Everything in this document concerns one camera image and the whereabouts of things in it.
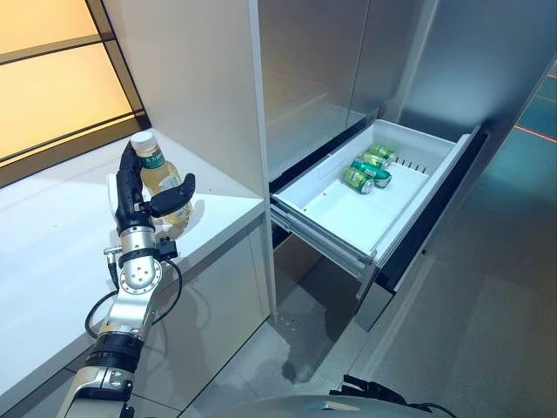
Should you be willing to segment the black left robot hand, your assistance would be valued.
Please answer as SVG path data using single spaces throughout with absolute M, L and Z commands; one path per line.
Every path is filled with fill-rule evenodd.
M 162 218 L 186 207 L 195 192 L 195 175 L 188 173 L 180 185 L 159 192 L 150 201 L 144 201 L 141 168 L 140 158 L 129 141 L 122 153 L 116 174 L 115 220 L 118 235 L 133 227 L 149 227 L 155 230 L 152 218 Z

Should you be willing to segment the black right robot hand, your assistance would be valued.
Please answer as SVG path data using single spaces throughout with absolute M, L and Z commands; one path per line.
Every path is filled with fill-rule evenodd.
M 331 389 L 329 395 L 355 396 L 401 403 L 406 402 L 406 398 L 392 388 L 377 381 L 362 379 L 351 374 L 344 374 L 340 387 Z

